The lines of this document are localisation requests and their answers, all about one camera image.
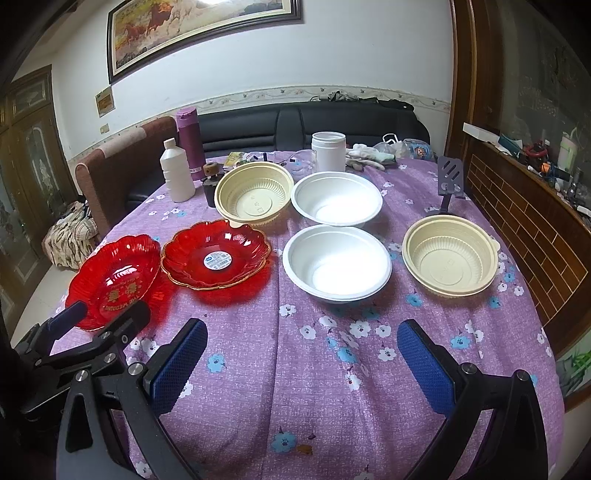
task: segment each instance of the purple thermos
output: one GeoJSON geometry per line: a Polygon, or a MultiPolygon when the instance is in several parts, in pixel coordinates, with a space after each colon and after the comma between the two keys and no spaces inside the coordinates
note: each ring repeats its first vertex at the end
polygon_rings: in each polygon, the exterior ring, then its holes
{"type": "Polygon", "coordinates": [[[205,174],[205,153],[201,142],[199,117],[195,107],[183,108],[177,112],[177,129],[180,147],[187,152],[189,171],[193,180],[203,180],[205,174]]]}

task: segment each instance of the white round sticker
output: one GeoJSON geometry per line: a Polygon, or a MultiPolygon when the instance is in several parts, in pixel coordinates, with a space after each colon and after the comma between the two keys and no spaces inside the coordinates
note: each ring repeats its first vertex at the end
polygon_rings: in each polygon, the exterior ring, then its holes
{"type": "Polygon", "coordinates": [[[205,257],[203,264],[209,270],[222,270],[232,263],[232,256],[227,252],[212,252],[205,257]]]}

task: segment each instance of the tile floor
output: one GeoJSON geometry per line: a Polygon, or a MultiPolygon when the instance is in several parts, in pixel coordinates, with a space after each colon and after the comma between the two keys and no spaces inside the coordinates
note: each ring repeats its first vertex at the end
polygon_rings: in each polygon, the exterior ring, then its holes
{"type": "MultiPolygon", "coordinates": [[[[61,296],[67,291],[76,272],[51,267],[35,290],[31,300],[22,313],[21,320],[12,336],[14,346],[35,323],[50,317],[58,305],[61,296]]],[[[564,438],[560,457],[550,480],[560,480],[569,470],[575,459],[591,437],[591,400],[579,405],[564,417],[564,438]]]]}

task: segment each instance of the table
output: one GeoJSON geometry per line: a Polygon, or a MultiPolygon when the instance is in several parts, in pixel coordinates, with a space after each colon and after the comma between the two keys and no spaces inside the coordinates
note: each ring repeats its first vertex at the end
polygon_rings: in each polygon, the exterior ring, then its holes
{"type": "MultiPolygon", "coordinates": [[[[287,156],[277,154],[279,159],[287,156]]],[[[544,417],[548,464],[553,465],[563,428],[553,353],[502,239],[470,200],[452,199],[451,212],[476,222],[501,243],[498,273],[478,295],[461,300],[432,295],[406,270],[400,244],[407,228],[441,203],[436,165],[408,160],[384,173],[366,167],[362,175],[384,197],[381,213],[364,228],[386,245],[393,264],[390,281],[374,299],[331,306],[288,279],[282,249],[312,224],[290,206],[262,228],[274,253],[270,265],[251,279],[259,279],[259,292],[246,283],[234,287],[232,303],[230,290],[202,294],[179,288],[165,321],[148,326],[131,342],[128,362],[146,361],[190,317],[207,323],[206,352],[174,410],[161,417],[170,436],[207,478],[403,478],[443,421],[432,412],[396,346],[399,323],[414,318],[457,362],[473,362],[486,374],[511,375],[518,368],[530,372],[544,417]]],[[[164,244],[178,230],[217,218],[201,188],[176,205],[163,186],[105,241],[147,233],[164,244]]],[[[54,352],[89,336],[75,329],[56,343],[54,352]]],[[[483,414],[455,476],[470,465],[487,421],[483,414]]],[[[148,478],[149,466],[133,439],[130,444],[136,469],[148,478]]]]}

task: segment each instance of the scalloped red plate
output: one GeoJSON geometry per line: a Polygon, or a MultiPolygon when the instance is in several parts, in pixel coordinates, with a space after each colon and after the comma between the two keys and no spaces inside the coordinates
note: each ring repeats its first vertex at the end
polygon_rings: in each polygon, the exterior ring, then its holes
{"type": "Polygon", "coordinates": [[[72,279],[66,308],[78,300],[88,314],[77,327],[96,330],[143,298],[160,270],[160,244],[148,235],[125,236],[89,257],[72,279]]]}
{"type": "Polygon", "coordinates": [[[232,228],[225,219],[199,222],[164,245],[162,270],[182,287],[216,290],[252,277],[270,254],[265,234],[249,225],[232,228]]]}

